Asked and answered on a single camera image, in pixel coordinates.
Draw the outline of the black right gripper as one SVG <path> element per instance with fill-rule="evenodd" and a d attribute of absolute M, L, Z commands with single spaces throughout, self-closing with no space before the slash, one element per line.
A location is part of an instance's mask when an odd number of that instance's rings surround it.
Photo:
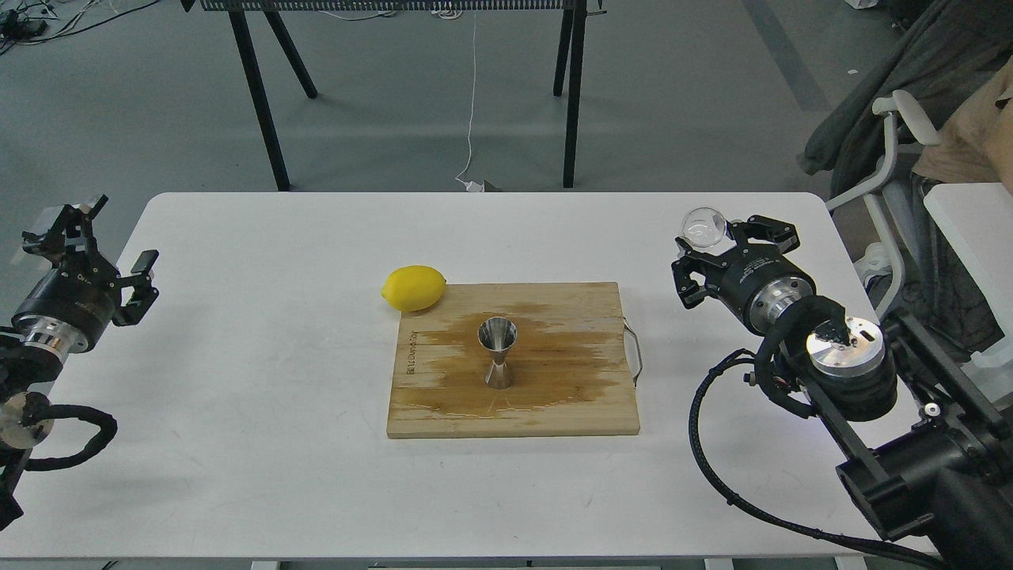
<path fill-rule="evenodd" d="M 732 246 L 719 249 L 698 250 L 687 238 L 674 238 L 679 256 L 670 270 L 677 296 L 687 310 L 718 299 L 751 333 L 767 335 L 791 304 L 815 295 L 813 278 L 784 256 L 799 248 L 799 232 L 789 222 L 752 215 L 730 221 L 725 234 Z"/>

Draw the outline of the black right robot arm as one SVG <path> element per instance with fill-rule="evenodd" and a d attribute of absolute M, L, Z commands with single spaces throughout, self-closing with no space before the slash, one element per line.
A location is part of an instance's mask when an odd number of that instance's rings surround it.
<path fill-rule="evenodd" d="M 707 372 L 689 407 L 696 465 L 728 505 L 771 526 L 928 569 L 1011 567 L 1011 409 L 992 403 L 912 315 L 880 322 L 821 295 L 787 255 L 795 225 L 691 210 L 670 270 L 684 307 L 719 300 L 753 335 Z M 815 418 L 845 458 L 836 474 L 875 538 L 788 522 L 731 489 L 706 457 L 700 412 L 725 371 Z"/>

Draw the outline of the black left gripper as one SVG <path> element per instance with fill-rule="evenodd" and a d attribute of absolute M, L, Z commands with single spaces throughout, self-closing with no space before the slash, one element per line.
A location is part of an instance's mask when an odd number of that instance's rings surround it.
<path fill-rule="evenodd" d="M 18 335 L 28 338 L 50 324 L 64 336 L 75 329 L 67 350 L 89 352 L 111 322 L 137 325 L 156 302 L 160 291 L 152 271 L 158 250 L 144 250 L 126 277 L 99 252 L 92 221 L 107 202 L 108 196 L 96 195 L 84 203 L 43 209 L 22 232 L 23 252 L 43 257 L 51 267 L 15 310 L 12 327 Z M 122 305 L 124 288 L 131 289 L 131 297 Z"/>

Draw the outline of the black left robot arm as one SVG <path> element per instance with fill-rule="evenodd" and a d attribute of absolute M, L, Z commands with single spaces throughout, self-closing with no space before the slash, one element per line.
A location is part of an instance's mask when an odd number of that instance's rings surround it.
<path fill-rule="evenodd" d="M 69 355 L 93 350 L 109 325 L 137 325 L 158 298 L 152 283 L 156 250 L 142 252 L 129 275 L 99 250 L 92 223 L 106 202 L 98 195 L 44 209 L 22 234 L 23 252 L 51 267 L 2 328 L 2 527 L 23 515 L 14 495 L 22 473 L 74 468 L 116 436 L 116 419 L 108 412 L 54 404 L 36 390 L 58 378 Z M 88 423 L 97 433 L 68 457 L 30 457 L 58 420 Z"/>

